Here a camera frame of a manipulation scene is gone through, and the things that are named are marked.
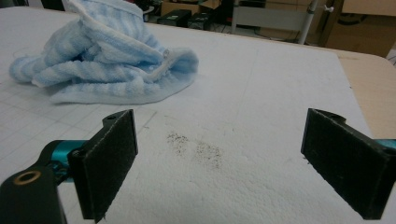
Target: blue striped towel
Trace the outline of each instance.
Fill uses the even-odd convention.
[[[55,32],[38,56],[9,68],[19,82],[63,86],[54,103],[146,104],[188,87],[198,69],[191,49],[166,49],[142,10],[122,0],[71,0],[79,15]]]

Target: white surface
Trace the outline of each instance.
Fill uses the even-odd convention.
[[[166,47],[198,54],[190,87],[151,105],[51,105],[49,90],[14,83],[7,70],[76,15],[0,10],[0,181],[49,141],[88,139],[103,117],[133,108],[139,154],[102,223],[370,223],[300,153],[308,107],[369,134],[336,55],[150,25]],[[72,184],[59,191],[69,223],[92,223],[81,220]],[[394,223],[394,211],[391,200],[376,223]]]

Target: black rubber pad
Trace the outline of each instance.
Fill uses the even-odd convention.
[[[103,123],[101,131],[69,156],[82,214],[96,223],[105,216],[137,154],[132,110],[108,116]]]
[[[364,219],[380,219],[396,180],[396,150],[329,112],[309,109],[302,153]]]

